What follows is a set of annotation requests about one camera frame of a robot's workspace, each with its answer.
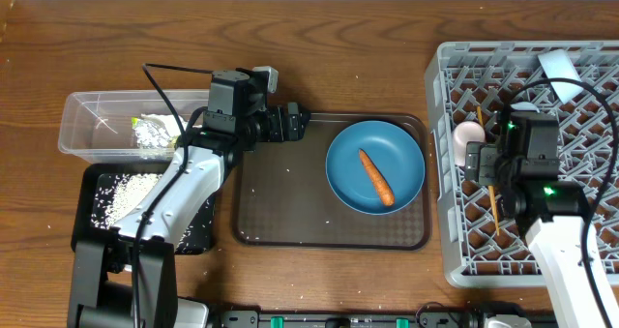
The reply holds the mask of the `black waste tray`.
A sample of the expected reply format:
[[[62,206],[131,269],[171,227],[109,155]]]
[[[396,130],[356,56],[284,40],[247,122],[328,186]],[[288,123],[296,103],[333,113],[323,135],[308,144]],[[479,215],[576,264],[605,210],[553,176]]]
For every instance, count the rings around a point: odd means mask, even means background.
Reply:
[[[133,162],[127,164],[91,164],[83,174],[77,203],[71,247],[85,236],[108,232],[112,225],[110,206],[122,183],[134,176],[161,176],[166,162]],[[176,253],[197,255],[209,252],[215,245],[212,236],[216,197],[204,201],[184,232]]]

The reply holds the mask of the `pile of white rice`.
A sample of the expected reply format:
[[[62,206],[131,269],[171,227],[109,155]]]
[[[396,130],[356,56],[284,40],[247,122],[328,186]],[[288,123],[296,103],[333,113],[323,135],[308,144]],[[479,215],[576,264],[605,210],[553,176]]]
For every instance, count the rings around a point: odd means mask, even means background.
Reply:
[[[125,217],[154,188],[161,174],[102,174],[96,185],[90,225],[109,229]],[[200,207],[176,247],[177,254],[201,254],[213,245],[211,239],[215,198]]]

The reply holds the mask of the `grey dishwasher rack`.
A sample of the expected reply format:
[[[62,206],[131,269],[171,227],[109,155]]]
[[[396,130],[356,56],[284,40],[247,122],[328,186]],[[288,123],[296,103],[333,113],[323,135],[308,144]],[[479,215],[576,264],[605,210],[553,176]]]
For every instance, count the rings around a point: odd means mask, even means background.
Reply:
[[[595,198],[611,154],[605,111],[588,92],[562,104],[548,86],[532,87],[545,73],[538,56],[565,49],[581,80],[618,106],[618,44],[615,41],[447,42],[425,72],[428,119],[439,178],[437,200],[446,280],[458,287],[541,286],[541,271],[519,238],[516,223],[499,222],[496,236],[488,190],[464,178],[454,161],[453,131],[478,121],[486,138],[500,133],[497,116],[505,103],[526,101],[559,124],[559,177],[578,183]]]

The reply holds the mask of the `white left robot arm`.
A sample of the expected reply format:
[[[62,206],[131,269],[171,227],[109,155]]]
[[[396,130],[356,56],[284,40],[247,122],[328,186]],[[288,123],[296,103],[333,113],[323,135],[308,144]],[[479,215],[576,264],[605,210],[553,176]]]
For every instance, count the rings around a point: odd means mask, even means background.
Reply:
[[[211,71],[209,99],[183,122],[162,178],[108,229],[74,222],[70,327],[205,327],[207,305],[179,297],[175,251],[195,215],[259,142],[298,141],[310,112],[267,104],[279,73],[270,66]]]

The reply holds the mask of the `wooden chopstick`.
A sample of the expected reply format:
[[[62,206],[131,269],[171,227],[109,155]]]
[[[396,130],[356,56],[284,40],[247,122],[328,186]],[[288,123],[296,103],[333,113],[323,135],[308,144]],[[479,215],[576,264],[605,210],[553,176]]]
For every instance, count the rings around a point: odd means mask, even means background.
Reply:
[[[485,125],[484,125],[484,118],[483,118],[481,107],[477,106],[476,110],[477,110],[477,118],[478,118],[479,124],[484,129]],[[497,204],[496,204],[494,187],[491,185],[487,186],[487,190],[488,190],[488,196],[490,200],[491,212],[492,212],[492,216],[494,220],[495,233],[496,233],[496,236],[498,237],[500,236],[500,226],[499,226],[499,220],[498,220],[499,216],[498,216],[498,209],[497,209]]]

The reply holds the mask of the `pink cup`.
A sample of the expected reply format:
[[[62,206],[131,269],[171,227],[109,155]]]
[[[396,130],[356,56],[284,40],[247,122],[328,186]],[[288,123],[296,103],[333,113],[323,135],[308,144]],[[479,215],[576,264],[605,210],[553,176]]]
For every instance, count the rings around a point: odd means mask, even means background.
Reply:
[[[466,146],[469,142],[485,142],[484,128],[477,122],[464,121],[453,131],[454,161],[457,166],[465,165]]]

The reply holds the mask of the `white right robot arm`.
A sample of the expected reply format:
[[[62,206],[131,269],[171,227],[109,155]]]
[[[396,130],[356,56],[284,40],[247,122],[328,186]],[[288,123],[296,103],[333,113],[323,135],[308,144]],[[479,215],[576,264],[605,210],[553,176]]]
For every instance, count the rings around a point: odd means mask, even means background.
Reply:
[[[595,231],[594,211],[576,182],[559,178],[559,125],[550,115],[511,111],[492,143],[465,146],[465,176],[497,189],[499,210],[515,221],[536,260],[561,327],[615,327],[618,302]]]

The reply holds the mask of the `light blue rice bowl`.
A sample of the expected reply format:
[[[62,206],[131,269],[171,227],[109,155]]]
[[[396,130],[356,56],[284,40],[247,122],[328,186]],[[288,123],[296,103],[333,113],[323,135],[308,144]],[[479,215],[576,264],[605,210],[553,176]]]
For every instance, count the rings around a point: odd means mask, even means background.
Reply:
[[[540,54],[538,60],[547,78],[565,78],[573,81],[573,83],[563,81],[552,81],[550,83],[562,104],[568,103],[583,91],[583,88],[579,85],[581,78],[565,49],[555,49]]]

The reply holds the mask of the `brown serving tray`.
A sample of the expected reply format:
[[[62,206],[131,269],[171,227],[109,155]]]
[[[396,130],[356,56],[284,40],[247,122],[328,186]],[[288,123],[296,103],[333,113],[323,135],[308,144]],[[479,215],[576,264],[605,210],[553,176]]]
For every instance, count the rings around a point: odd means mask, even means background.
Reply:
[[[420,145],[426,162],[427,130],[406,114],[314,113],[303,139],[260,143],[238,167],[232,231],[246,245],[417,251],[431,235],[426,181],[421,193],[388,215],[368,215],[332,191],[325,161],[334,138],[366,120],[393,123]]]

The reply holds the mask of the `clear plastic waste bin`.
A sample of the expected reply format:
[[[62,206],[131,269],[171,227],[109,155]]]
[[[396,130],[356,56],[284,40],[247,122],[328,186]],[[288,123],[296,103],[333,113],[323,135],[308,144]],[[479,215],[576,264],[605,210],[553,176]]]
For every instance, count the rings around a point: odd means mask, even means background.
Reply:
[[[75,92],[65,103],[58,149],[90,164],[168,161],[174,148],[141,147],[133,122],[169,114],[155,90]]]

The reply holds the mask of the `yellow snack wrapper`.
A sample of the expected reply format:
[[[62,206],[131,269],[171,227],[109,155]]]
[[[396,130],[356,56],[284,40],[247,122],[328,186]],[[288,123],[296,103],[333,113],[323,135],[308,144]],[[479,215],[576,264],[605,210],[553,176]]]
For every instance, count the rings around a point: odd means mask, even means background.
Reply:
[[[173,148],[181,135],[173,115],[142,114],[132,118],[133,136],[141,149]]]

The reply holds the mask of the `brown sausage piece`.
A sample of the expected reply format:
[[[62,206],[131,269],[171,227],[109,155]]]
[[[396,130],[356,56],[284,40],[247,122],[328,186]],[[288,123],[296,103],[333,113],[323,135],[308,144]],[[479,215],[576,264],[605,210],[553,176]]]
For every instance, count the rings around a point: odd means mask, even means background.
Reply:
[[[359,150],[359,158],[382,204],[385,206],[393,206],[396,202],[393,191],[363,149]]]

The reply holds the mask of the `dark blue plate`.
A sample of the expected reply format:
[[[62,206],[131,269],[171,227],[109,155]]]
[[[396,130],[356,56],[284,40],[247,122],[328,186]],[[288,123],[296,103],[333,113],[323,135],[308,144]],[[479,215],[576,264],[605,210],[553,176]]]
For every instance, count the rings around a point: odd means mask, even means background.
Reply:
[[[359,158],[363,149],[395,195],[393,206],[380,201]],[[388,215],[404,208],[420,193],[426,177],[426,163],[417,141],[393,123],[366,120],[342,130],[327,152],[328,183],[348,207],[368,215]]]

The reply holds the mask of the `light blue cup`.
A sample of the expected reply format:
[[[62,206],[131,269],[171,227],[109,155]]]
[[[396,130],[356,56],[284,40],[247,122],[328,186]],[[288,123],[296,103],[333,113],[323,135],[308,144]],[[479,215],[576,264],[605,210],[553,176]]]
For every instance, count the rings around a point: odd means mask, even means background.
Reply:
[[[530,102],[518,102],[510,104],[510,107],[512,111],[532,111],[536,113],[540,112],[539,108],[535,104]]]

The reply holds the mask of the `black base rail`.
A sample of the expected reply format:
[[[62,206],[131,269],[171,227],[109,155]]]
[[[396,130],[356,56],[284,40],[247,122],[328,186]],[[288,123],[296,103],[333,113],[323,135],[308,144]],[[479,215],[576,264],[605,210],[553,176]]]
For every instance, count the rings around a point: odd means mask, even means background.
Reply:
[[[555,327],[552,314],[526,313],[517,304],[490,302],[464,308],[438,302],[424,303],[412,312],[267,312],[216,310],[208,328],[485,328]]]

